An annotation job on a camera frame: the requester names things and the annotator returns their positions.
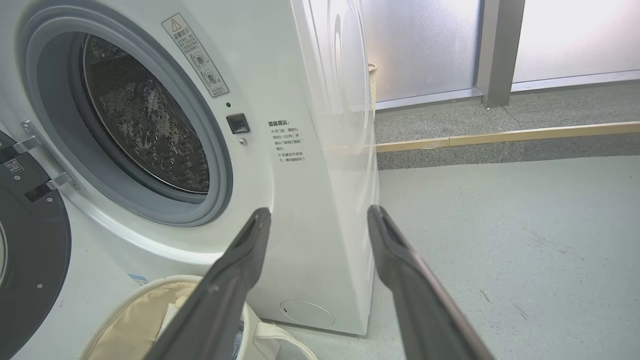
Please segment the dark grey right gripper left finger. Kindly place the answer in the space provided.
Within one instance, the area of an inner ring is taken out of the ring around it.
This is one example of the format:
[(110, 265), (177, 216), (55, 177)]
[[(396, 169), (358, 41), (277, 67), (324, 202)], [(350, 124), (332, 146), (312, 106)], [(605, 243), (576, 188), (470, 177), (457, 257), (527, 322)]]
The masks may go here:
[(261, 207), (199, 282), (147, 360), (230, 360), (247, 294), (265, 262), (271, 213)]

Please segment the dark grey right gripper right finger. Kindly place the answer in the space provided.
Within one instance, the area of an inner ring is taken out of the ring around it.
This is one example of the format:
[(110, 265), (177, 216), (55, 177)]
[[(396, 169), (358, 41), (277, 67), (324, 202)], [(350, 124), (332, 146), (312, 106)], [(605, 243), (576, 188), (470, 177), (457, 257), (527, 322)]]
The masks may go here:
[(407, 360), (493, 359), (391, 215), (381, 205), (371, 205), (366, 218), (375, 270), (392, 293)]

